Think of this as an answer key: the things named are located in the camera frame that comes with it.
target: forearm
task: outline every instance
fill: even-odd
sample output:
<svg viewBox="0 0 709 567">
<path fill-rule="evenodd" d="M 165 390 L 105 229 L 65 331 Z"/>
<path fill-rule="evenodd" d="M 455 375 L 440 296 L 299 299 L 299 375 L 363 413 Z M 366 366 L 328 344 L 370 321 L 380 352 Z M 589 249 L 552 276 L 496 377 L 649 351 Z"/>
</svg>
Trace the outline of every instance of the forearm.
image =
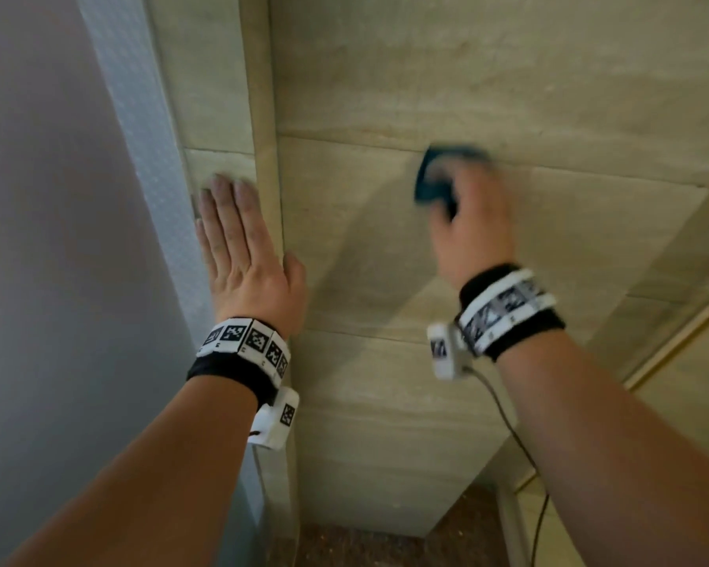
<svg viewBox="0 0 709 567">
<path fill-rule="evenodd" d="M 255 395 L 192 378 L 9 565 L 208 565 L 236 486 Z"/>
<path fill-rule="evenodd" d="M 709 458 L 561 330 L 497 363 L 588 565 L 709 565 Z"/>
</svg>

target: skin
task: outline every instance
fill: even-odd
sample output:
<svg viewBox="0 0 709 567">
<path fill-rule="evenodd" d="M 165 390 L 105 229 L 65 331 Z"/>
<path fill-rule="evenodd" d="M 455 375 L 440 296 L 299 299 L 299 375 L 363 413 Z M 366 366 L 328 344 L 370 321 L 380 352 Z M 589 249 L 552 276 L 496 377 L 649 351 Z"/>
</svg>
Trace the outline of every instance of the skin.
<svg viewBox="0 0 709 567">
<path fill-rule="evenodd" d="M 431 208 L 439 274 L 459 290 L 516 260 L 501 176 L 449 160 L 459 212 Z M 251 187 L 217 177 L 197 236 L 216 320 L 303 324 L 304 267 L 282 267 Z M 498 359 L 528 448 L 588 565 L 709 565 L 709 458 L 626 392 L 562 330 Z M 254 395 L 230 380 L 187 382 L 158 418 L 14 553 L 9 565 L 208 565 L 236 485 Z"/>
<path fill-rule="evenodd" d="M 439 273 L 457 290 L 515 262 L 501 176 L 449 161 L 460 210 L 432 207 Z M 709 457 L 622 388 L 563 330 L 498 359 L 528 448 L 588 565 L 709 565 Z"/>
<path fill-rule="evenodd" d="M 197 238 L 216 322 L 252 317 L 286 339 L 303 324 L 304 266 L 284 266 L 254 187 L 217 175 L 199 197 Z M 85 491 L 8 565 L 210 565 L 236 487 L 255 395 L 217 376 L 184 384 Z"/>
</svg>

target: right arm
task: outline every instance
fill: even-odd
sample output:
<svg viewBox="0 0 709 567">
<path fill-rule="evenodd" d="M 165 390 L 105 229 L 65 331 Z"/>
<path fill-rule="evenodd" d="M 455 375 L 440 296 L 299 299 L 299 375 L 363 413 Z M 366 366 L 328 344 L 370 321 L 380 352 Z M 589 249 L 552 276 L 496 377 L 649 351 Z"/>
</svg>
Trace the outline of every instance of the right arm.
<svg viewBox="0 0 709 567">
<path fill-rule="evenodd" d="M 439 272 L 460 289 L 515 262 L 499 175 L 451 161 L 460 210 L 432 207 Z M 526 446 L 588 565 L 709 565 L 709 457 L 626 391 L 564 330 L 497 360 Z"/>
</svg>

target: cable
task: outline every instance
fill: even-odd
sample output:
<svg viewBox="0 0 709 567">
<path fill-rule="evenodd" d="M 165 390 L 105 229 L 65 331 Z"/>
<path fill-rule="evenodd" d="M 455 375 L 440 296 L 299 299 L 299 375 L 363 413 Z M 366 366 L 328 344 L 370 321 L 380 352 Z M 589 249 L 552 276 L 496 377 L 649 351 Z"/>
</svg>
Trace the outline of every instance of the cable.
<svg viewBox="0 0 709 567">
<path fill-rule="evenodd" d="M 515 429 L 512 428 L 512 424 L 510 423 L 510 420 L 507 418 L 507 413 L 504 411 L 504 408 L 502 408 L 501 401 L 499 400 L 499 396 L 497 396 L 496 390 L 494 390 L 494 387 L 492 386 L 492 383 L 484 376 L 481 372 L 475 370 L 471 366 L 463 366 L 462 371 L 468 374 L 473 374 L 478 380 L 481 381 L 481 383 L 486 387 L 488 392 L 492 395 L 492 398 L 494 399 L 494 403 L 497 405 L 497 409 L 499 409 L 499 414 L 501 415 L 501 419 L 504 420 L 504 425 L 507 426 L 507 429 L 510 430 L 510 434 L 512 434 L 512 437 L 515 438 L 515 441 L 517 444 L 520 446 L 520 449 L 522 450 L 522 453 L 525 454 L 525 457 L 528 458 L 528 461 L 531 463 L 531 466 L 533 466 L 533 469 L 538 471 L 538 466 L 536 466 L 536 462 L 533 460 L 533 457 L 530 455 L 530 452 L 525 448 L 525 446 L 522 443 L 522 440 L 520 439 L 520 436 L 517 435 L 517 432 L 515 432 Z M 541 532 L 541 524 L 544 522 L 544 514 L 546 513 L 546 508 L 547 505 L 549 504 L 549 492 L 547 492 L 546 497 L 544 498 L 544 504 L 541 506 L 541 511 L 538 513 L 538 521 L 536 522 L 536 532 L 533 536 L 533 547 L 531 549 L 531 567 L 536 566 L 536 552 L 538 551 L 538 536 L 540 535 Z"/>
</svg>

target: blue sponge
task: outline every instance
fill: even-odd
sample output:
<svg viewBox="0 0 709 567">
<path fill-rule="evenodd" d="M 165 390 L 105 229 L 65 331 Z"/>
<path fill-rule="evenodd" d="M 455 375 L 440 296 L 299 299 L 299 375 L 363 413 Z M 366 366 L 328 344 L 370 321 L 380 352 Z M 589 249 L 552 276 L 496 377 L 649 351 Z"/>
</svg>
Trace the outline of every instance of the blue sponge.
<svg viewBox="0 0 709 567">
<path fill-rule="evenodd" d="M 415 181 L 415 202 L 418 205 L 429 205 L 437 199 L 442 200 L 447 206 L 450 218 L 454 218 L 454 215 L 457 214 L 457 199 L 454 196 L 454 187 L 451 180 L 430 180 L 425 176 L 425 170 L 428 168 L 430 162 L 443 155 L 463 157 L 464 159 L 475 159 L 489 164 L 491 164 L 492 158 L 486 151 L 471 145 L 431 145 L 425 152 L 423 162 L 420 163 L 420 169 L 417 171 L 417 179 Z"/>
</svg>

